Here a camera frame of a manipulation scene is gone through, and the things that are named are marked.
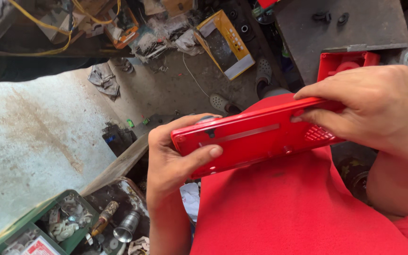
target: red plastic part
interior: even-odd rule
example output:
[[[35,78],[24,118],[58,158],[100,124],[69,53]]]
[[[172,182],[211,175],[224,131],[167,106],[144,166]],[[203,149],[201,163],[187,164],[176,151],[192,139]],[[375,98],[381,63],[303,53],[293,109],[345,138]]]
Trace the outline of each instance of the red plastic part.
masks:
[[[296,101],[293,95],[265,98],[239,115],[206,119],[171,132],[171,139],[183,156],[208,144],[218,144],[223,148],[219,158],[198,168],[191,178],[343,141],[320,126],[290,121],[291,116],[300,115],[307,107],[340,112],[345,108],[343,104],[321,98]],[[214,138],[209,137],[212,129]]]
[[[379,61],[380,55],[368,51],[322,53],[317,81],[320,82],[338,72],[362,66],[378,65]]]

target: red shirt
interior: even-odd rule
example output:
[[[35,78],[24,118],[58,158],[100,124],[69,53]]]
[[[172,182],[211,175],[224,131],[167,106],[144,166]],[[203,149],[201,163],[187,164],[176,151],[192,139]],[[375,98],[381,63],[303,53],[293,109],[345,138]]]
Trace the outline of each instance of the red shirt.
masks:
[[[202,178],[192,255],[408,254],[408,217],[346,189],[329,147]]]

